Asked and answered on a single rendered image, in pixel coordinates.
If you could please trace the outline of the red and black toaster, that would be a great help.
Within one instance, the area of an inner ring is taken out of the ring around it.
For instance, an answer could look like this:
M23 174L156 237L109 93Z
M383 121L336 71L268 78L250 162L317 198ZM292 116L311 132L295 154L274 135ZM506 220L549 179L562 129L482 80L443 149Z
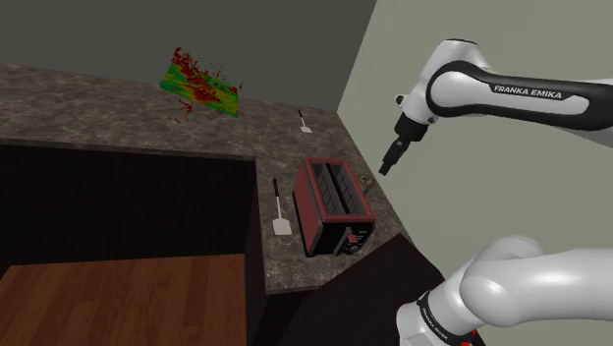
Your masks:
M292 195L308 257L352 255L375 229L375 215L344 159L304 158Z

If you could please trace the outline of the green and red patterned board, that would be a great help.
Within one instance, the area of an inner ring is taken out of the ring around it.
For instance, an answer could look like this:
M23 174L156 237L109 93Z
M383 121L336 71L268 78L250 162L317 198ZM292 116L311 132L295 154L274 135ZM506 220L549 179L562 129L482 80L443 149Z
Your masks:
M180 109L185 112L184 121L189 120L196 104L222 115L238 117L239 91L244 82L232 86L220 68L211 71L212 67L210 64L208 69L201 68L199 60L181 47L174 50L170 66L158 86L178 96Z

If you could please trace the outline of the large black-handled white spatula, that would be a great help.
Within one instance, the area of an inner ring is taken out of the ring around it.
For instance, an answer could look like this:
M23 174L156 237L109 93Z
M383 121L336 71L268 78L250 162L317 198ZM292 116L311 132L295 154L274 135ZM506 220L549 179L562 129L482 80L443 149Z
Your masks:
M292 234L290 221L283 215L277 179L272 179L276 200L277 217L273 220L273 232L276 236L289 236Z

